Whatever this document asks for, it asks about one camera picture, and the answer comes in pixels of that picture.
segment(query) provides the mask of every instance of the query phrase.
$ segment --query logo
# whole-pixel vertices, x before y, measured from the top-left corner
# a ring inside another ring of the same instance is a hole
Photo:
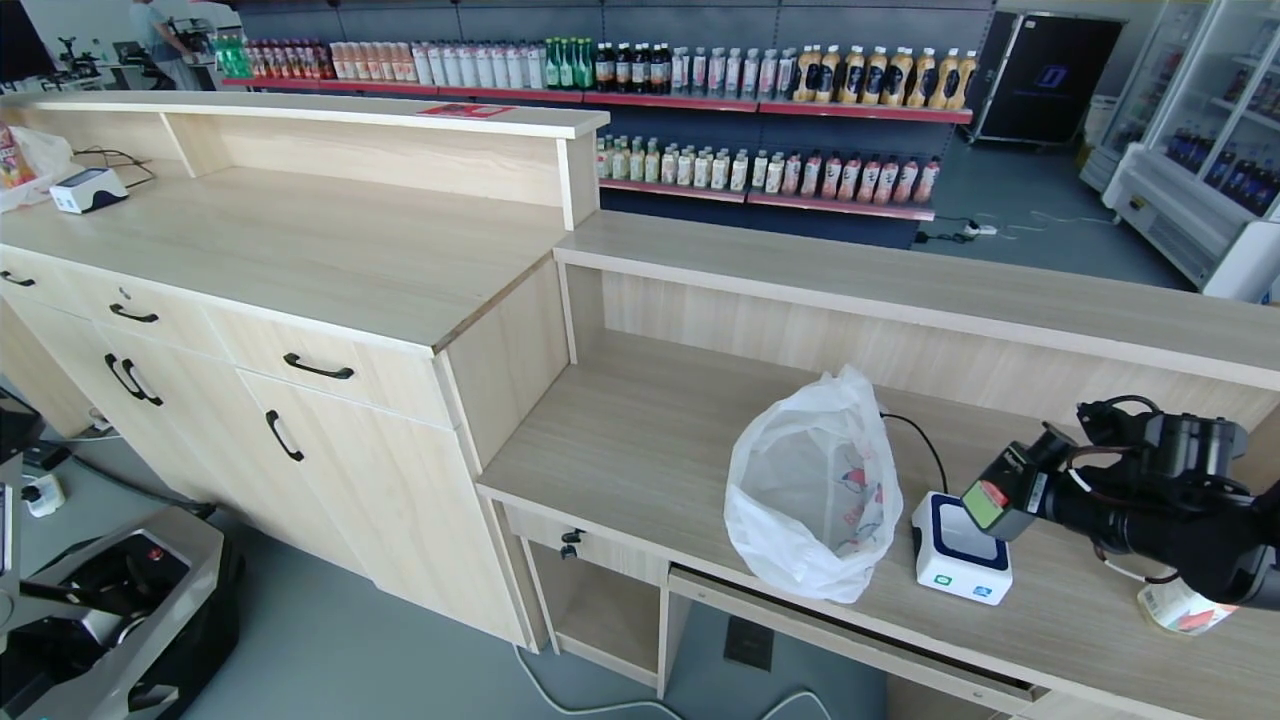
[[[1044,65],[1036,77],[1036,87],[1053,90],[1066,79],[1066,65]]]

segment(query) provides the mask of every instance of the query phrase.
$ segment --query small white device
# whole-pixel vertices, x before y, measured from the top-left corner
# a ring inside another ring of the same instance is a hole
[[[50,187],[49,196],[59,210],[83,215],[115,205],[128,197],[129,191],[111,168],[90,168]]]
[[[1000,605],[1014,585],[1009,543],[984,534],[959,497],[931,492],[911,512],[915,582],[927,588]]]

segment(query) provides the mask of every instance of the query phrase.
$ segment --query cabinet door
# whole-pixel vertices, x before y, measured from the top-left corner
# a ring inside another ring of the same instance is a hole
[[[262,413],[236,368],[156,341],[101,328],[218,483],[218,501],[262,532],[365,574],[338,527],[302,479],[298,464],[262,432]]]
[[[24,299],[6,300],[67,375],[165,484],[193,500],[215,498],[202,466],[168,421],[164,407],[133,397],[123,375],[113,373],[105,360],[113,348],[93,323]],[[115,373],[122,372],[122,361],[118,357]]]
[[[379,588],[524,643],[452,430],[241,370]]]

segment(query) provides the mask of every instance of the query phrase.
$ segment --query machine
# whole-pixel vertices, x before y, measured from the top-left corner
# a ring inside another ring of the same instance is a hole
[[[1137,402],[1146,411],[1117,406]],[[1253,497],[1229,475],[1244,428],[1164,413],[1140,396],[1076,407],[1091,445],[1050,423],[1030,447],[1012,442],[961,496],[987,534],[1015,539],[1036,518],[1087,536],[1100,560],[1137,553],[1175,570],[1213,602],[1280,610],[1280,482]],[[1110,466],[1076,466],[1110,455]]]
[[[41,425],[0,395],[0,717],[177,717],[236,647],[244,560],[166,507],[23,578],[22,448]]]

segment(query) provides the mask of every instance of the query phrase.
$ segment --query person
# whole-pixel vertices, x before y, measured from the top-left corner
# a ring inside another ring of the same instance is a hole
[[[129,22],[133,24],[134,40],[178,90],[200,90],[196,73],[187,65],[188,60],[193,60],[191,50],[169,29],[165,17],[151,6],[151,0],[133,0],[129,5]]]

